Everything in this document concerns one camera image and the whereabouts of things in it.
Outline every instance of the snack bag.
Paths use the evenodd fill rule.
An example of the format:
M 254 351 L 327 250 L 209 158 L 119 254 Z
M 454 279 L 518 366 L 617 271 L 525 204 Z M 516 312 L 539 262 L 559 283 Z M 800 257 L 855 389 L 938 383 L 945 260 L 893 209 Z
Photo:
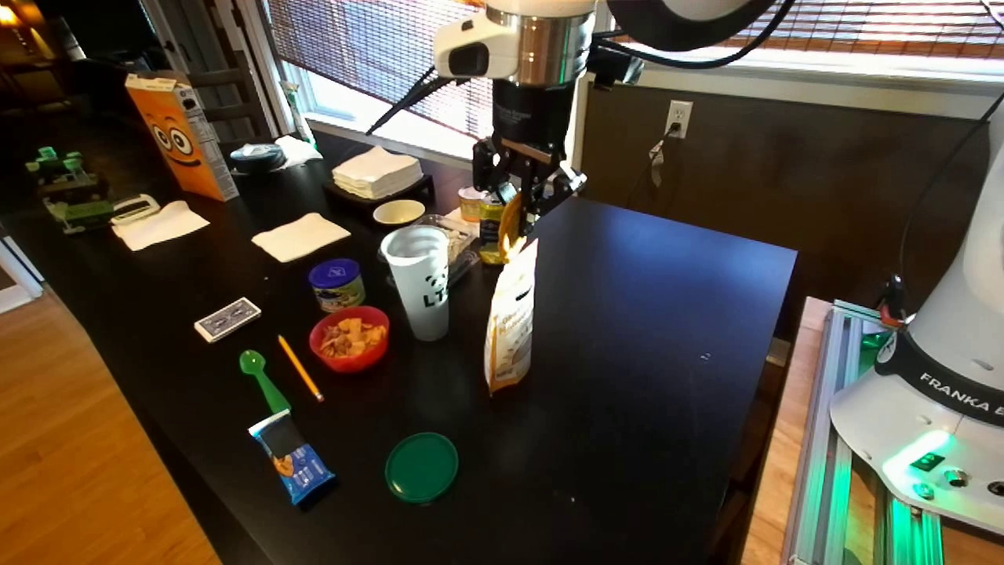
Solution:
M 274 458 L 275 473 L 288 494 L 288 502 L 299 506 L 324 484 L 336 481 L 336 473 L 321 460 L 311 441 L 300 438 L 288 411 L 275 411 L 254 425 L 248 435 L 261 441 L 261 450 Z
M 534 344 L 534 285 L 537 285 L 537 242 L 512 248 L 500 273 L 485 343 L 482 378 L 489 394 L 518 385 L 530 369 Z

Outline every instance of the box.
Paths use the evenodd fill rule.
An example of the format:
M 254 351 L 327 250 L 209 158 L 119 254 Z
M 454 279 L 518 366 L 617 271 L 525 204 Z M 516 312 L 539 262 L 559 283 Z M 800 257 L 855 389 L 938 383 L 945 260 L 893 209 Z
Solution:
M 239 193 L 202 98 L 186 78 L 128 71 L 126 90 L 183 192 L 215 202 Z

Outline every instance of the black table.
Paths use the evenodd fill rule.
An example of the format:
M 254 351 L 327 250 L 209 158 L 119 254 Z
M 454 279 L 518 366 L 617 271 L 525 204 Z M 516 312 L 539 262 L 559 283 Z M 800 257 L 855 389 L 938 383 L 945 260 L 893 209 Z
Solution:
M 485 397 L 496 271 L 476 268 L 451 287 L 447 343 L 412 343 L 377 268 L 383 231 L 327 198 L 327 169 L 241 178 L 229 204 L 190 202 L 209 226 L 140 254 L 110 231 L 64 238 L 40 209 L 7 218 L 90 332 L 224 557 L 703 562 L 796 254 L 567 202 L 539 223 L 534 369 Z M 309 209 L 354 234 L 295 262 L 251 243 Z M 358 378 L 309 351 L 321 311 L 306 273 L 346 254 L 397 322 L 392 355 Z M 203 344 L 190 321 L 237 294 L 265 321 Z M 275 332 L 327 401 L 299 383 Z M 239 374 L 241 349 L 268 355 L 299 431 L 340 473 L 309 509 L 285 502 L 248 435 L 268 404 Z M 405 506 L 383 484 L 390 450 L 418 431 L 451 435 L 461 455 L 457 484 L 434 506 Z

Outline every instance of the green lid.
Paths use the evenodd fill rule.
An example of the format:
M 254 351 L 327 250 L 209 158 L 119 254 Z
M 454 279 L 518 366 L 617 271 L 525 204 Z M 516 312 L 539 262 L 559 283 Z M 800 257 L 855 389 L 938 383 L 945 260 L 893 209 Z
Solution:
M 399 500 L 434 502 L 457 477 L 457 450 L 441 434 L 412 434 L 386 455 L 383 477 Z

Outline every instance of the red bowl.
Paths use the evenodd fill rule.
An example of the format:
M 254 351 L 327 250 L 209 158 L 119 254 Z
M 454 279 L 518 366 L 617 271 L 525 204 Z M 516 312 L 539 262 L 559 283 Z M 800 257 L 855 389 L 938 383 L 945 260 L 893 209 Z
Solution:
M 390 316 L 380 308 L 358 303 L 327 312 L 311 328 L 311 351 L 336 374 L 362 374 L 390 349 Z

